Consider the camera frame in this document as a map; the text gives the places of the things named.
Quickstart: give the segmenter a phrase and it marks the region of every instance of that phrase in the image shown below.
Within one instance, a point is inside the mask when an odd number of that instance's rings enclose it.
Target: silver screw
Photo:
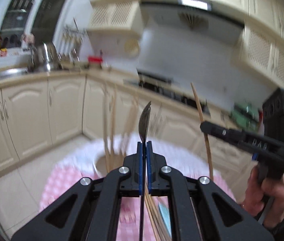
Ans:
[[[199,179],[200,183],[203,185],[209,184],[210,183],[210,179],[208,177],[201,177]]]
[[[91,180],[89,178],[82,178],[80,180],[81,185],[88,186],[91,183]]]
[[[130,171],[130,169],[129,169],[128,167],[120,167],[120,168],[118,169],[118,171],[119,171],[121,174],[127,174],[127,173]]]
[[[163,173],[170,173],[172,171],[172,169],[169,166],[164,166],[164,167],[161,168],[161,171]]]

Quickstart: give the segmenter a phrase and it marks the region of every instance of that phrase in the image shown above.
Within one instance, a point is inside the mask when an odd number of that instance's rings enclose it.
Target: backsplash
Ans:
[[[81,58],[103,51],[104,61],[114,68],[136,73],[136,68],[173,78],[191,93],[190,82],[201,98],[226,110],[235,101],[247,100],[256,106],[272,90],[251,75],[231,65],[233,48],[196,32],[157,25],[149,20],[140,39],[140,55],[130,59],[124,44],[130,37],[90,35]]]

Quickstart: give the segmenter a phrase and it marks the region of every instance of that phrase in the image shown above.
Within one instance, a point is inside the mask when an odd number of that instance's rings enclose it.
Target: green appliance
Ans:
[[[259,129],[259,110],[250,103],[235,103],[231,118],[246,131],[257,132]]]

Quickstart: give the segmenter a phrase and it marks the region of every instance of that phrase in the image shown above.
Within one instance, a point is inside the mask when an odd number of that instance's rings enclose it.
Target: human hand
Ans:
[[[248,179],[246,197],[242,206],[251,216],[256,216],[264,208],[263,195],[274,197],[272,207],[263,222],[266,228],[272,229],[284,219],[284,176],[282,180],[266,178],[260,185],[258,173],[258,168],[254,167]]]

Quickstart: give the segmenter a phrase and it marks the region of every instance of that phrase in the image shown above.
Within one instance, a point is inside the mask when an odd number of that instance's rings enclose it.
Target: countertop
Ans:
[[[63,68],[69,68],[71,65],[62,64]],[[0,89],[17,86],[21,84],[26,84],[29,82],[43,81],[47,79],[54,78],[67,78],[72,76],[87,76],[88,78],[105,82],[108,86],[119,88],[123,91],[127,91],[129,93],[137,93],[138,95],[144,96],[145,98],[152,99],[153,101],[162,104],[163,106],[167,106],[169,108],[174,108],[175,111],[186,115],[190,118],[198,118],[198,112],[195,108],[188,107],[186,105],[180,104],[176,101],[173,101],[169,98],[166,98],[162,95],[158,95],[154,92],[143,90],[139,87],[135,87],[130,84],[124,83],[124,80],[137,80],[138,75],[124,72],[121,70],[107,68],[107,69],[76,69],[76,70],[57,70],[46,73],[35,73],[35,74],[26,74],[13,78],[6,78],[0,80]],[[183,94],[190,96],[193,98],[193,94],[190,92],[185,92],[176,86],[172,86],[171,89],[182,92]],[[227,115],[223,115],[225,111],[216,107],[214,104],[208,103],[208,108],[210,111],[210,116],[203,114],[204,119],[208,121],[214,121],[215,123],[227,127],[227,128],[236,128],[236,125],[229,119]]]

